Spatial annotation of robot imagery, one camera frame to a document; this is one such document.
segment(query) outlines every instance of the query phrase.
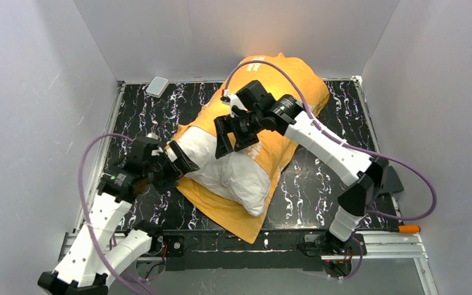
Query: gray floor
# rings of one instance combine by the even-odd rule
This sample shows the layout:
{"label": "gray floor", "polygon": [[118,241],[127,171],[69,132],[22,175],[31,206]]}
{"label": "gray floor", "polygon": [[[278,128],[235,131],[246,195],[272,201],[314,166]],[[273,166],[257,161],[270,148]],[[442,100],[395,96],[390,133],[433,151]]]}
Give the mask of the gray floor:
{"label": "gray floor", "polygon": [[[342,285],[322,274],[297,269],[187,270],[166,272],[149,286],[155,295],[424,295],[413,259],[365,259],[360,271]],[[131,291],[115,282],[109,293]]]}

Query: orange cloth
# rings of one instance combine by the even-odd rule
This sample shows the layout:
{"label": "orange cloth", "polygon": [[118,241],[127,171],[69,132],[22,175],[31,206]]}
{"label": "orange cloth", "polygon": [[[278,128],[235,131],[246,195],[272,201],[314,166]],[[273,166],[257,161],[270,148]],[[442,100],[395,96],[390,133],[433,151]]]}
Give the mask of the orange cloth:
{"label": "orange cloth", "polygon": [[[304,94],[314,114],[319,114],[328,101],[329,92],[326,84],[301,59],[294,57],[286,58],[280,53],[277,57],[248,57],[242,62],[248,60],[266,60],[284,70]],[[259,63],[252,63],[240,68],[230,81],[229,91],[235,93],[252,80],[259,80],[276,100],[284,94],[290,94],[296,99],[301,100],[294,87],[281,73],[268,65]],[[190,126],[199,127],[216,136],[214,118],[230,113],[229,107],[222,104],[220,100],[221,89],[213,95],[211,101],[203,107],[198,117],[192,123],[188,126],[179,126],[178,132],[175,135],[176,140]],[[234,136],[229,135],[229,138],[232,144],[234,144]],[[240,152],[247,153],[269,175],[270,191],[266,200],[266,207],[268,208],[274,190],[278,186],[280,173],[292,159],[297,143],[281,136],[277,132],[267,130],[260,132],[258,138],[259,143]],[[222,198],[189,178],[180,179],[178,190],[214,222],[242,240],[254,243],[263,225],[266,210],[263,215],[254,217],[248,214],[241,204]]]}

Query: white pillow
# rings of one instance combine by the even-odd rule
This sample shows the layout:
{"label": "white pillow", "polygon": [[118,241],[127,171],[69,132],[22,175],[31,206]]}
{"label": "white pillow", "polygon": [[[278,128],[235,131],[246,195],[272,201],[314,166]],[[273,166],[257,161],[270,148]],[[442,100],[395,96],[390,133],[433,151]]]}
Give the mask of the white pillow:
{"label": "white pillow", "polygon": [[[216,137],[194,126],[189,127],[176,142],[200,167],[186,177],[220,197],[242,204],[250,215],[260,216],[265,212],[270,179],[245,151],[216,159]],[[174,161],[175,153],[171,149],[167,152]]]}

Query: orange handle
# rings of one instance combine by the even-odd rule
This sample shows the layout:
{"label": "orange handle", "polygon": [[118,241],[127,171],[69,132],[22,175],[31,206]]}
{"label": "orange handle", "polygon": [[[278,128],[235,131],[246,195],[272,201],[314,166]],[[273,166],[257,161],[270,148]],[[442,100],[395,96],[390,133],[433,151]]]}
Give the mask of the orange handle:
{"label": "orange handle", "polygon": [[399,232],[404,232],[405,234],[416,234],[420,232],[419,226],[399,226]]}

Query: black marble table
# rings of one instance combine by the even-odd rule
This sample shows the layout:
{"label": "black marble table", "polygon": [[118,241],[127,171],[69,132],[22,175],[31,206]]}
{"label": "black marble table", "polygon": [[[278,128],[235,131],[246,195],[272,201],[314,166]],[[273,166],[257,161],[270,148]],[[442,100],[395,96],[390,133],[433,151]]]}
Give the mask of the black marble table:
{"label": "black marble table", "polygon": [[[326,81],[330,99],[319,120],[352,145],[374,149],[359,95],[352,81]],[[161,98],[145,92],[146,84],[127,85],[114,131],[131,138],[153,132],[170,140],[178,124],[192,122],[220,87],[220,83],[170,84]],[[112,139],[108,161],[129,149],[125,140]],[[299,146],[291,163],[281,174],[267,212],[263,230],[327,229],[337,211],[337,197],[344,191],[339,177],[312,153]],[[395,213],[390,197],[377,199],[374,209]],[[166,230],[221,230],[196,209],[178,190],[158,194],[154,188],[139,197],[119,230],[145,219]],[[363,227],[396,227],[397,221],[367,216]]]}

